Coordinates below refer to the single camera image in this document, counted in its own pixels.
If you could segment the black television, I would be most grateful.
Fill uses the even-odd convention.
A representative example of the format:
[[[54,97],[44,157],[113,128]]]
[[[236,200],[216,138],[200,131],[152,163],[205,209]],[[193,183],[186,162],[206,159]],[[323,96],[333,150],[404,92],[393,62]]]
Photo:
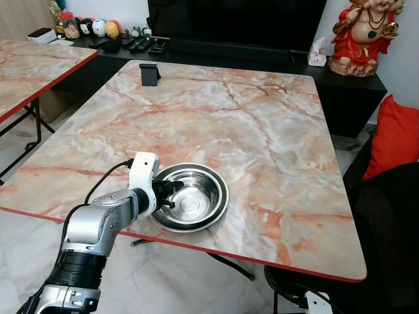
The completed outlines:
[[[327,0],[147,0],[154,35],[306,51]]]

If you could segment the red laughing figure statue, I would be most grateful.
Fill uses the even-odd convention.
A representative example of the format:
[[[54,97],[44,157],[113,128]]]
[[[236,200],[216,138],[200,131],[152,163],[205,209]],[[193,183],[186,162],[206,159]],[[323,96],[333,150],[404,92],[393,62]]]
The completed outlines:
[[[349,0],[333,26],[333,55],[327,66],[342,76],[375,75],[379,54],[387,54],[390,42],[398,36],[396,16],[405,0]]]

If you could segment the white box device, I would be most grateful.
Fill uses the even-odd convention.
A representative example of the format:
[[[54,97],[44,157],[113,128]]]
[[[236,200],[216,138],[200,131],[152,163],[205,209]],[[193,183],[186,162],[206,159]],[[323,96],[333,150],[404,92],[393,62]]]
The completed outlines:
[[[42,27],[28,34],[27,39],[36,44],[51,44],[58,39],[58,36],[53,29]]]

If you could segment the red lidded jar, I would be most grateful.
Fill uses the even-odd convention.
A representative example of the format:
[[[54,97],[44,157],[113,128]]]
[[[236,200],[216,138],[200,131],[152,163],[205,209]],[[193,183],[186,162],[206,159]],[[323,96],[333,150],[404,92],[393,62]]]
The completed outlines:
[[[81,36],[80,28],[72,12],[61,11],[58,13],[58,18],[66,39],[75,40]]]

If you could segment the red cushion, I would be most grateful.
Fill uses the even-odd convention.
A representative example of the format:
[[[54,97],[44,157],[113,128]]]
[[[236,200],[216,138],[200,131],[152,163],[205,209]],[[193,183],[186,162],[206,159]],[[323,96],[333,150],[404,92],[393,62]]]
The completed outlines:
[[[373,137],[371,161],[364,180],[419,159],[419,110],[402,107],[394,96],[380,103],[377,128]]]

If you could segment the large marble pattern folding table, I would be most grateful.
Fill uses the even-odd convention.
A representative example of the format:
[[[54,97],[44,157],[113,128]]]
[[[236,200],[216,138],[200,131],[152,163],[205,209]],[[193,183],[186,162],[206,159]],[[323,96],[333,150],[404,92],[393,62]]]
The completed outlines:
[[[61,222],[103,173],[136,152],[162,167],[218,171],[224,215],[191,233],[138,219],[128,236],[346,282],[364,254],[314,80],[309,76],[139,61],[109,78],[0,186],[0,209]]]

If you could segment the white and blue toy figure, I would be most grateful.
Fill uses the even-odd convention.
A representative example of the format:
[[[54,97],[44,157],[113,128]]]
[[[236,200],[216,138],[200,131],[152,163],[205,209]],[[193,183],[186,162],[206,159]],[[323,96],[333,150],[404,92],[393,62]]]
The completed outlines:
[[[105,19],[94,20],[92,22],[92,34],[95,34],[95,36],[100,38],[107,36],[105,27],[107,27],[107,21],[105,21]]]

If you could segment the stainless steel bowl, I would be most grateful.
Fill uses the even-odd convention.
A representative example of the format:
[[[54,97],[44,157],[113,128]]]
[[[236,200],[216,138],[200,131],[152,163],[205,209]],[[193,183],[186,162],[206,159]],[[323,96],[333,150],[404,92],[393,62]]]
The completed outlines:
[[[174,209],[163,207],[151,219],[165,230],[196,232],[215,224],[225,213],[228,186],[213,168],[202,164],[174,164],[156,174],[154,181],[182,181],[185,186],[170,197]]]

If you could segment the black phone stand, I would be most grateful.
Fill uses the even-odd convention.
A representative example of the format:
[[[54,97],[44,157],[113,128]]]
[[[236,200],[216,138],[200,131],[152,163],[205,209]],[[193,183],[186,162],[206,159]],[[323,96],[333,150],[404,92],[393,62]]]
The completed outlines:
[[[141,84],[143,86],[158,86],[161,75],[155,63],[141,63]]]

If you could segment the white tissue box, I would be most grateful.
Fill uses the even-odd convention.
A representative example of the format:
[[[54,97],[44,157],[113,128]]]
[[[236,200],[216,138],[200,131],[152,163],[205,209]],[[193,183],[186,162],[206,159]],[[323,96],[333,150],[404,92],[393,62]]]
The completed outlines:
[[[327,55],[324,48],[325,38],[319,38],[314,41],[308,52],[308,65],[314,67],[323,67],[327,63]]]

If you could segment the marble pattern side table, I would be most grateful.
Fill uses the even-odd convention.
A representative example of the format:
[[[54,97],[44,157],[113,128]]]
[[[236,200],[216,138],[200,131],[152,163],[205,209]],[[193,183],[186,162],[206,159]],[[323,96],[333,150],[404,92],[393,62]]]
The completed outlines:
[[[0,171],[0,186],[4,183],[2,176],[42,143],[42,129],[55,132],[41,116],[39,97],[98,54],[92,48],[0,40],[0,125],[14,114],[22,113],[0,129],[0,137],[30,116],[36,128],[36,140],[28,143],[24,152]]]

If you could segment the yellow and orange toy figure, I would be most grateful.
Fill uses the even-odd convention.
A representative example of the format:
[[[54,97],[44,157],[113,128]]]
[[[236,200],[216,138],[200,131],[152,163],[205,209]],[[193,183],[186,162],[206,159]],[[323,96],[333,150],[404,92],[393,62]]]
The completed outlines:
[[[105,35],[112,39],[120,38],[122,36],[122,26],[115,19],[108,20],[105,22]]]

